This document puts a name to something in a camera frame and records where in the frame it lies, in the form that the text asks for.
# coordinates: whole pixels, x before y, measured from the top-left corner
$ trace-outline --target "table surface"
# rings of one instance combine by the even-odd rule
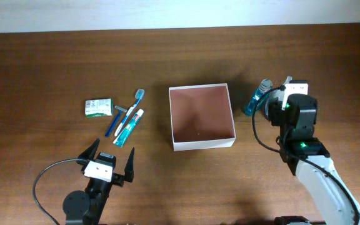
[[[281,84],[286,76],[309,81],[319,103],[315,135],[360,202],[360,24],[0,34],[0,224],[52,224],[31,196],[34,178],[96,138],[100,151],[117,157],[117,173],[136,148],[134,182],[112,189],[101,223],[320,220],[309,193],[255,141],[240,110],[262,79]],[[168,88],[214,83],[229,86],[233,147],[174,152]],[[128,108],[138,88],[145,113],[118,148],[104,137],[113,118],[85,117],[84,101],[113,98]],[[276,147],[279,128],[260,114],[257,127]],[[48,171],[37,195],[64,223],[63,199],[87,183],[70,162]]]

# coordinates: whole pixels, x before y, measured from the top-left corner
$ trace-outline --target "box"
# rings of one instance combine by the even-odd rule
[[[231,147],[236,140],[227,84],[170,87],[175,151]]]

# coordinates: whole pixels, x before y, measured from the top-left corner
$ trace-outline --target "blue bottle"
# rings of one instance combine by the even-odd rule
[[[256,89],[254,96],[251,98],[251,101],[244,107],[244,114],[247,116],[252,116],[254,107],[258,103],[259,98],[266,92],[272,89],[273,83],[269,79],[264,79],[259,87]],[[269,97],[269,95],[265,96],[265,99],[263,99],[259,105],[257,106],[256,110],[260,110],[262,105],[264,105],[265,100]]]

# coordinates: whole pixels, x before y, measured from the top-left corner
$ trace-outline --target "blue toothpaste tube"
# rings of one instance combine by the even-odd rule
[[[131,131],[133,131],[134,127],[136,127],[138,121],[141,119],[141,116],[144,114],[144,110],[139,109],[135,115],[132,117],[127,126],[123,129],[123,131],[119,134],[119,136],[113,141],[113,144],[123,147],[123,144],[128,139]]]

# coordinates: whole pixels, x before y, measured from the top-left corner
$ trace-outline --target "blue toothbrush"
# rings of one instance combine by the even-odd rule
[[[123,121],[119,124],[119,126],[117,127],[116,131],[115,131],[115,137],[120,133],[120,130],[122,129],[123,127],[123,124],[126,122],[126,120],[128,119],[129,115],[131,114],[131,112],[133,111],[133,109],[135,109],[138,105],[138,103],[141,101],[141,99],[143,98],[144,96],[144,90],[143,89],[138,89],[137,92],[136,92],[136,99],[137,99],[137,102],[132,105],[129,110],[127,110],[127,113],[126,113],[126,116],[124,117]]]
[[[109,127],[109,129],[106,131],[105,137],[109,137],[109,135],[111,135],[113,128],[116,126],[116,123],[119,121],[120,116],[122,115],[122,112],[126,113],[128,110],[127,109],[123,109],[120,106],[115,106],[115,109],[119,110],[118,114],[116,115],[115,119],[113,120],[111,126]]]

